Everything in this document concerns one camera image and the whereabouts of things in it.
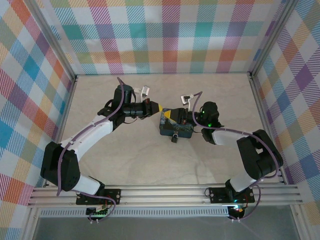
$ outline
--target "purple cable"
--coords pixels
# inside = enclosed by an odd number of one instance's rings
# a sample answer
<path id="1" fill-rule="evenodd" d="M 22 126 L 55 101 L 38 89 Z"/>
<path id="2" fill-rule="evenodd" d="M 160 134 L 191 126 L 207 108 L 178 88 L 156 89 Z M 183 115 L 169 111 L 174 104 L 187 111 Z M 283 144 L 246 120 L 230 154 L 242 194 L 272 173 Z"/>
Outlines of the purple cable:
<path id="1" fill-rule="evenodd" d="M 95 124 L 91 124 L 89 126 L 87 126 L 85 129 L 81 130 L 77 135 L 74 136 L 74 138 L 69 141 L 67 143 L 67 145 L 63 148 L 60 156 L 59 156 L 59 161 L 58 161 L 58 167 L 57 167 L 57 178 L 58 178 L 58 191 L 56 193 L 57 196 L 60 195 L 61 193 L 61 164 L 62 164 L 62 160 L 63 160 L 63 156 L 66 152 L 66 150 L 70 147 L 70 145 L 72 144 L 72 142 L 76 141 L 80 136 L 82 136 L 85 132 L 87 132 L 88 130 L 90 130 L 91 128 L 94 128 L 95 126 L 107 121 L 109 118 L 111 118 L 113 115 L 115 115 L 119 109 L 122 106 L 122 103 L 124 102 L 124 98 L 125 98 L 125 90 L 124 90 L 124 85 L 125 83 L 119 78 L 117 77 L 119 83 L 120 83 L 120 87 L 121 87 L 121 101 L 119 106 L 115 109 L 115 111 L 113 111 L 109 116 L 105 117 L 104 119 L 97 121 Z"/>
<path id="2" fill-rule="evenodd" d="M 101 219 L 99 220 L 99 222 L 102 222 L 102 221 L 104 221 L 107 217 L 109 217 L 109 216 L 114 212 L 114 210 L 115 210 L 115 208 L 116 208 L 116 205 L 117 205 L 116 201 L 113 200 L 113 199 L 110 198 L 110 197 L 107 197 L 107 196 L 96 196 L 96 195 L 91 195 L 91 194 L 88 194 L 88 193 L 85 193 L 85 192 L 80 192 L 80 194 L 85 195 L 85 196 L 87 196 L 87 197 L 96 198 L 96 199 L 106 199 L 106 200 L 109 200 L 109 201 L 111 201 L 111 202 L 113 203 L 113 208 L 112 208 L 112 210 L 111 210 L 106 216 L 104 216 L 103 218 L 101 218 Z"/>
<path id="3" fill-rule="evenodd" d="M 274 153 L 271 151 L 271 149 L 267 146 L 267 144 L 265 144 L 264 141 L 262 141 L 259 137 L 251 134 L 251 133 L 248 133 L 248 132 L 244 132 L 244 131 L 239 131 L 239 130 L 234 130 L 234 129 L 229 129 L 229 128 L 223 128 L 223 127 L 209 127 L 209 126 L 203 126 L 201 124 L 199 124 L 196 120 L 196 117 L 195 117 L 195 111 L 196 111 L 196 105 L 198 103 L 198 100 L 199 98 L 201 97 L 201 94 L 202 94 L 202 91 L 194 94 L 193 96 L 198 96 L 194 102 L 194 105 L 193 105 L 193 109 L 192 109 L 192 119 L 194 121 L 195 124 L 197 124 L 199 127 L 202 127 L 204 129 L 213 129 L 213 130 L 216 130 L 216 131 L 228 131 L 228 132 L 232 132 L 232 133 L 236 133 L 236 134 L 242 134 L 242 135 L 245 135 L 245 136 L 250 136 L 254 139 L 256 139 L 259 143 L 261 143 L 265 149 L 269 152 L 269 154 L 271 155 L 272 157 L 272 160 L 274 161 L 274 164 L 275 164 L 275 174 L 272 175 L 272 176 L 266 176 L 264 178 L 266 179 L 272 179 L 274 177 L 276 177 L 278 175 L 278 172 L 279 172 L 279 164 L 278 164 L 278 161 L 276 159 L 276 156 L 274 155 Z"/>

